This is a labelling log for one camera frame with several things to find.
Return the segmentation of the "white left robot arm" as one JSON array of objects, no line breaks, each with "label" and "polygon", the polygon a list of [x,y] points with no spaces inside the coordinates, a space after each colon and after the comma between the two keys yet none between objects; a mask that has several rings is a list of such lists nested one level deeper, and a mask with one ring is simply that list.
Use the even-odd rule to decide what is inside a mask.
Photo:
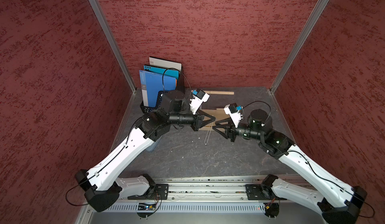
[{"label": "white left robot arm", "polygon": [[75,175],[84,190],[87,203],[97,212],[110,208],[117,200],[131,197],[159,199],[153,179],[143,174],[136,178],[120,178],[121,173],[144,150],[170,131],[171,126],[188,125],[193,131],[215,121],[200,109],[209,99],[201,89],[189,97],[178,90],[163,94],[160,106],[136,120],[128,136],[100,163],[89,170],[81,169]]}]

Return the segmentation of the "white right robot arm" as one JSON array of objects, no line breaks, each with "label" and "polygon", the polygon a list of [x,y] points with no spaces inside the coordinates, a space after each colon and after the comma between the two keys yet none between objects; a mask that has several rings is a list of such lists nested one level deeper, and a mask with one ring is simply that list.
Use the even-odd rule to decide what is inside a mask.
[{"label": "white right robot arm", "polygon": [[266,154],[290,167],[314,188],[290,184],[269,174],[261,188],[270,199],[287,199],[302,205],[321,215],[328,224],[357,222],[367,196],[362,187],[350,186],[314,162],[289,137],[273,129],[272,118],[264,110],[253,110],[246,124],[241,122],[241,110],[225,112],[229,118],[217,121],[213,130],[231,141],[238,136],[256,140]]}]

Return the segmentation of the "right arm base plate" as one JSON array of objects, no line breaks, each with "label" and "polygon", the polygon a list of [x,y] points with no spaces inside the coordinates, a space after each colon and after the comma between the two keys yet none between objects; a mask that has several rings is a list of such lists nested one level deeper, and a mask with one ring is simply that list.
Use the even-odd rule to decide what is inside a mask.
[{"label": "right arm base plate", "polygon": [[271,187],[264,184],[247,184],[245,185],[246,195],[249,201],[267,201],[270,202],[273,199],[276,201],[286,200],[279,198],[272,191]]}]

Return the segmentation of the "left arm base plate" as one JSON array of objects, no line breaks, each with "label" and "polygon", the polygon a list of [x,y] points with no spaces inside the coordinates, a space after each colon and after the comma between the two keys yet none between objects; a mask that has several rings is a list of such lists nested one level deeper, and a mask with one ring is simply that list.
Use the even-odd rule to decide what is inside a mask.
[{"label": "left arm base plate", "polygon": [[149,189],[143,195],[134,195],[128,197],[128,200],[155,200],[158,199],[167,200],[168,197],[168,184],[155,184],[151,185]]}]

